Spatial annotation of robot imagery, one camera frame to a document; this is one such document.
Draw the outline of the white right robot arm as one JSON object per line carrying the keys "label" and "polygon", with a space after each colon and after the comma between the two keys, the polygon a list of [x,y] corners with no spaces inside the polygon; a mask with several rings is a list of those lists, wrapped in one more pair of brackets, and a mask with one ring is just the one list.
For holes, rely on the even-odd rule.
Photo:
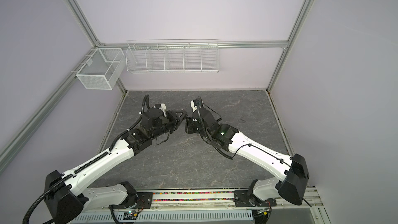
{"label": "white right robot arm", "polygon": [[273,178],[252,182],[246,193],[250,206],[259,206],[278,197],[293,205],[305,202],[309,171],[303,156],[296,153],[291,157],[276,152],[250,139],[237,128],[221,124],[200,97],[191,101],[191,108],[192,116],[186,122],[187,134],[199,134],[205,143],[230,160],[241,156],[272,174]]}

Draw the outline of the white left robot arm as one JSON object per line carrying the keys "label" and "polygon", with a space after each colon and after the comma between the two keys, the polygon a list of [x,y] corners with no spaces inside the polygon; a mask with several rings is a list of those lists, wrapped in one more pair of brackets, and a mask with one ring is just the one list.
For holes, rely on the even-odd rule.
{"label": "white left robot arm", "polygon": [[29,223],[41,201],[45,202],[52,216],[50,224],[67,224],[82,212],[101,206],[135,208],[140,198],[127,181],[103,188],[89,186],[118,164],[152,145],[153,140],[175,132],[186,117],[186,111],[167,110],[165,104],[150,107],[149,95],[145,95],[139,119],[119,134],[109,148],[64,173],[53,171],[47,175],[43,194],[29,207],[22,222]]}

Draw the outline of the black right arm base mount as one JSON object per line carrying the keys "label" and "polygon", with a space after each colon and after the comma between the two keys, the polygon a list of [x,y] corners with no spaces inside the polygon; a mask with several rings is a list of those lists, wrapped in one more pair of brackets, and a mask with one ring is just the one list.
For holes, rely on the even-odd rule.
{"label": "black right arm base mount", "polygon": [[236,207],[275,207],[277,206],[274,198],[260,200],[253,194],[249,194],[247,190],[235,190],[234,202]]}

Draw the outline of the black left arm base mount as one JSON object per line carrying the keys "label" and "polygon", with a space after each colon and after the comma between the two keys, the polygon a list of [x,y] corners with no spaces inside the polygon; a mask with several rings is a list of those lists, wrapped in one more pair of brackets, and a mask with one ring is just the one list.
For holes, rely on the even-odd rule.
{"label": "black left arm base mount", "polygon": [[134,195],[129,195],[124,203],[126,209],[149,209],[151,208],[153,192],[143,191]]}

